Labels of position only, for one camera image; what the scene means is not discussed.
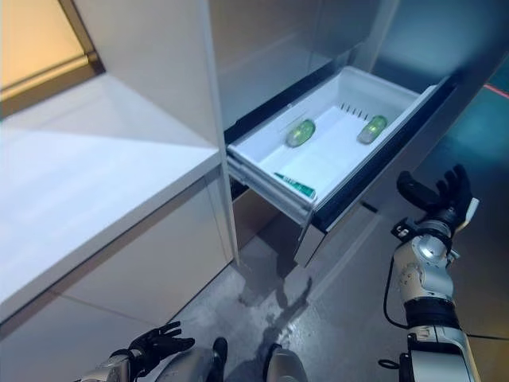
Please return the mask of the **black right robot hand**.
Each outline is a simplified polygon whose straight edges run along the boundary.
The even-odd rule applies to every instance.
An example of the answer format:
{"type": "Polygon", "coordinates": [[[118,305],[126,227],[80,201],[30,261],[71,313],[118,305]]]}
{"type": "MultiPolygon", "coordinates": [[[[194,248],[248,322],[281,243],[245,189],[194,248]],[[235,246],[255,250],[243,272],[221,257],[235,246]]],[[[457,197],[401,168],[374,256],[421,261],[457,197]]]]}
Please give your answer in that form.
{"type": "Polygon", "coordinates": [[[480,200],[472,194],[469,177],[461,164],[445,172],[436,183],[436,192],[408,171],[398,175],[396,185],[404,199],[426,213],[426,220],[443,221],[451,233],[466,227],[480,205],[480,200]]]}

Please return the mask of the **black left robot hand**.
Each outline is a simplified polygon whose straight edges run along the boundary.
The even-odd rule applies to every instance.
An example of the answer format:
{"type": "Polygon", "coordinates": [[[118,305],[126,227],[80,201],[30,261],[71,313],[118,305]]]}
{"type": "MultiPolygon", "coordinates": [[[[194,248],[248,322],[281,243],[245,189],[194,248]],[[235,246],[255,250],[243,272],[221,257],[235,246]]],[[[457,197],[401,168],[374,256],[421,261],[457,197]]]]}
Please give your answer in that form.
{"type": "Polygon", "coordinates": [[[135,338],[128,349],[134,357],[133,378],[147,376],[161,361],[185,352],[195,345],[192,337],[181,337],[181,322],[169,322],[135,338]]]}

